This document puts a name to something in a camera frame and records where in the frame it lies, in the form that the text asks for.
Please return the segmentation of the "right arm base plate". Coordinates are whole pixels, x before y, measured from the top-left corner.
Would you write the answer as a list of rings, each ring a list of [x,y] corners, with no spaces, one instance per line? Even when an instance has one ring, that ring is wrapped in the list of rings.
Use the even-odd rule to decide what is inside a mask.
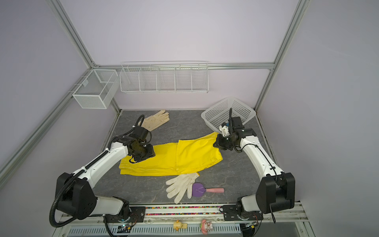
[[[223,214],[225,221],[261,221],[263,215],[259,211],[246,211],[242,206],[222,205],[219,211]]]

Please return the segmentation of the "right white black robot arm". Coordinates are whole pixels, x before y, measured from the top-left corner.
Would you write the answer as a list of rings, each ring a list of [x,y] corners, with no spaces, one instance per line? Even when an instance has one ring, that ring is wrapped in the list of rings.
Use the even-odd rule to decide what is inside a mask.
[[[296,181],[292,173],[284,172],[268,155],[251,128],[245,128],[240,117],[233,116],[232,108],[228,112],[228,122],[219,130],[213,147],[245,153],[260,178],[255,194],[240,197],[236,202],[236,214],[242,220],[252,215],[271,214],[292,209],[295,206]]]

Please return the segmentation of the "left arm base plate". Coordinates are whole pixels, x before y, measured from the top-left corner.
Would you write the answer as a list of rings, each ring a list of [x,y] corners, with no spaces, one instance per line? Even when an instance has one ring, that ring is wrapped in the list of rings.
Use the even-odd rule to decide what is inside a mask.
[[[123,207],[119,214],[105,215],[107,223],[141,223],[146,213],[145,206]]]

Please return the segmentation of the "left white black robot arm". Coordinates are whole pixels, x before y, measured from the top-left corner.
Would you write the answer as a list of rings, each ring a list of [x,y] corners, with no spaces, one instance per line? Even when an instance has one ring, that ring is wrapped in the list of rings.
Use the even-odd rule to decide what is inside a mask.
[[[156,155],[150,143],[152,133],[142,127],[144,120],[145,116],[141,115],[130,131],[115,136],[100,155],[76,171],[64,172],[57,178],[55,198],[49,211],[52,227],[60,228],[92,216],[103,216],[115,222],[130,219],[129,201],[97,196],[93,188],[123,158],[129,157],[129,163],[137,164]]]

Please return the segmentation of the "yellow trousers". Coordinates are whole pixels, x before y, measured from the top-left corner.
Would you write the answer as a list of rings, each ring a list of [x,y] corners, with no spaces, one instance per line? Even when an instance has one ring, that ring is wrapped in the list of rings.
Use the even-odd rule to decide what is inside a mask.
[[[213,132],[193,140],[155,145],[154,157],[135,164],[132,164],[131,157],[127,156],[119,164],[120,174],[161,177],[205,170],[223,160],[220,150],[213,146],[218,135]]]

